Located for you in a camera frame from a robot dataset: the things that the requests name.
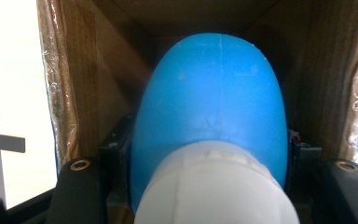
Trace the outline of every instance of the blue balloon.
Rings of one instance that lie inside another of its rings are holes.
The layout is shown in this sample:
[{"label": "blue balloon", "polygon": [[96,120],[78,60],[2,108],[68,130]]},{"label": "blue balloon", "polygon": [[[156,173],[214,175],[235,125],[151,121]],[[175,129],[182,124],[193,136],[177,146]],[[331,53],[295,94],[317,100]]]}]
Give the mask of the blue balloon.
[{"label": "blue balloon", "polygon": [[173,46],[158,64],[134,127],[131,203],[135,212],[162,160],[203,140],[248,150],[283,187],[287,136],[277,79],[259,49],[231,35],[192,35]]}]

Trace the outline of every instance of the white tube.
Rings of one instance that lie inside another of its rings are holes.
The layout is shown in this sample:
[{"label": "white tube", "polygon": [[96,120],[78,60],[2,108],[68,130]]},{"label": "white tube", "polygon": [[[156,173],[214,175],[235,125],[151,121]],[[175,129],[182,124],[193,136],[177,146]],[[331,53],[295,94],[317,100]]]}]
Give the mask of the white tube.
[{"label": "white tube", "polygon": [[135,223],[299,223],[269,170],[229,143],[182,147],[154,173]]}]

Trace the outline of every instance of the black bracket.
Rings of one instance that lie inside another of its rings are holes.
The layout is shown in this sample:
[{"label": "black bracket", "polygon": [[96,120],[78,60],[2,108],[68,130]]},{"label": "black bracket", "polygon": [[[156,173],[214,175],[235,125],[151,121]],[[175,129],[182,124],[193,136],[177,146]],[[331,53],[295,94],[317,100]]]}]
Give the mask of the black bracket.
[{"label": "black bracket", "polygon": [[0,149],[13,152],[25,152],[25,138],[0,134]]},{"label": "black bracket", "polygon": [[132,139],[132,115],[124,116],[99,146],[99,161],[107,171],[108,206],[130,207],[130,149]]}]

